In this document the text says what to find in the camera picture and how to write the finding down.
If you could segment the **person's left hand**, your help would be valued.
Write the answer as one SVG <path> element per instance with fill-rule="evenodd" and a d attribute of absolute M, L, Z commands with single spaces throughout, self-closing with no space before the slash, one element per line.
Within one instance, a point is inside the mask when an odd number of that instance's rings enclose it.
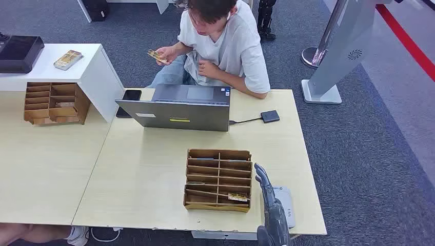
<path fill-rule="evenodd" d="M 219 79 L 221 70 L 211 61 L 200 59 L 198 74 L 211 79 Z"/>

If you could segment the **person's right hand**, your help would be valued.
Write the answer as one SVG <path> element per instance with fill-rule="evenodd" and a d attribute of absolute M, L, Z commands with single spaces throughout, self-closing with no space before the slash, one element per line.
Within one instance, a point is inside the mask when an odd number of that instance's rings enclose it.
<path fill-rule="evenodd" d="M 168 66 L 170 65 L 178 56 L 176 47 L 174 46 L 166 46 L 161 47 L 156 50 L 156 53 L 160 56 L 160 60 L 156 60 L 156 63 L 159 66 Z"/>

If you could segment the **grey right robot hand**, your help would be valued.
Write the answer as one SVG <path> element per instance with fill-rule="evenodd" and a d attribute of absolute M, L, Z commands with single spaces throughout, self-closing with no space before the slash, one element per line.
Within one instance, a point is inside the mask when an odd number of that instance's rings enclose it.
<path fill-rule="evenodd" d="M 264 200 L 264 225 L 257 228 L 258 245 L 292 245 L 285 210 L 276 198 L 273 186 L 265 169 L 258 163 L 254 164 L 255 179 L 262 189 Z"/>

